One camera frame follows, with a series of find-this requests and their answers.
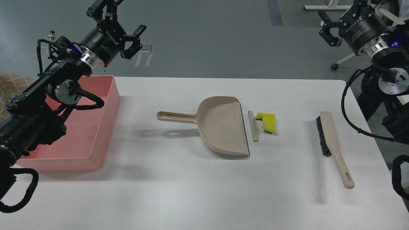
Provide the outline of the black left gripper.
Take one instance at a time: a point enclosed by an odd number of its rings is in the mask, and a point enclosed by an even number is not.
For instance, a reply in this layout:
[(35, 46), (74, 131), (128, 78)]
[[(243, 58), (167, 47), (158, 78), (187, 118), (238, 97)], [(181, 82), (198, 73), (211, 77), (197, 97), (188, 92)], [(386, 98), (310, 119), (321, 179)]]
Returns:
[[(117, 22), (117, 7), (122, 2), (122, 0), (95, 0), (86, 11), (86, 15), (98, 25), (83, 38), (80, 46), (93, 52), (100, 59), (99, 65), (102, 67), (107, 67), (119, 53), (121, 58), (131, 60), (142, 48), (140, 36), (147, 26), (139, 25), (132, 35), (126, 35)], [(127, 49), (125, 49), (125, 42), (132, 42)]]

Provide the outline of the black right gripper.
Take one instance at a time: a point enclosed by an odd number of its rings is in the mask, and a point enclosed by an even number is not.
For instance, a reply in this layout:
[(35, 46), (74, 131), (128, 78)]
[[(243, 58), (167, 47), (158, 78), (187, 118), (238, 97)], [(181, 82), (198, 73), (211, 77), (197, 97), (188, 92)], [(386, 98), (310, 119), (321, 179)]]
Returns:
[[(339, 47), (343, 38), (354, 54), (374, 38), (390, 34), (390, 29), (374, 14), (368, 0), (354, 0), (352, 7), (342, 15), (339, 21), (332, 21), (326, 12), (318, 11), (323, 25), (319, 35), (331, 47)], [(333, 36), (332, 28), (339, 28), (339, 37)]]

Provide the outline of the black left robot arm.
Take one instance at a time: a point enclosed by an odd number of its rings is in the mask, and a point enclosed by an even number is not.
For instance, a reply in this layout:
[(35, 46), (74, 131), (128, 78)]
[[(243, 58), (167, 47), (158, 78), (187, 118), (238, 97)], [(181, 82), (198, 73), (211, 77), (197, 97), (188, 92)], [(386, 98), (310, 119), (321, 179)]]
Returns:
[(86, 14), (96, 27), (80, 43), (66, 37), (37, 41), (39, 78), (23, 92), (10, 98), (5, 109), (9, 117), (1, 124), (1, 198), (16, 182), (18, 174), (29, 174), (32, 181), (16, 205), (1, 203), (1, 212), (14, 213), (28, 204), (38, 185), (39, 173), (31, 168), (15, 168), (22, 156), (29, 156), (38, 145), (51, 145), (66, 134), (65, 122), (74, 110), (94, 110), (104, 106), (99, 97), (82, 89), (79, 80), (89, 77), (96, 66), (107, 67), (117, 56), (131, 59), (141, 49), (140, 36), (146, 25), (127, 35), (118, 22), (121, 0), (96, 0)]

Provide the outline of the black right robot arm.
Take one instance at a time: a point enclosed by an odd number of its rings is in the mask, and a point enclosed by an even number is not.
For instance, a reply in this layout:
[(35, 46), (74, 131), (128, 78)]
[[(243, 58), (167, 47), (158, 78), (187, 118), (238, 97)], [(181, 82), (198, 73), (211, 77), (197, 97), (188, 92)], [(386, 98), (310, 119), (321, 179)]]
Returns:
[[(408, 103), (400, 96), (408, 95), (408, 19), (400, 19), (381, 5), (385, 0), (355, 0), (339, 20), (333, 21), (326, 12), (319, 11), (322, 28), (319, 35), (331, 47), (346, 41), (353, 56), (367, 54), (371, 65), (356, 70), (346, 82), (341, 97), (341, 111), (346, 122), (358, 133), (390, 142), (408, 144)], [(369, 120), (383, 104), (387, 115), (383, 127), (391, 134), (384, 137), (364, 131), (353, 124), (346, 114), (345, 97), (352, 83), (363, 75), (359, 107)]]

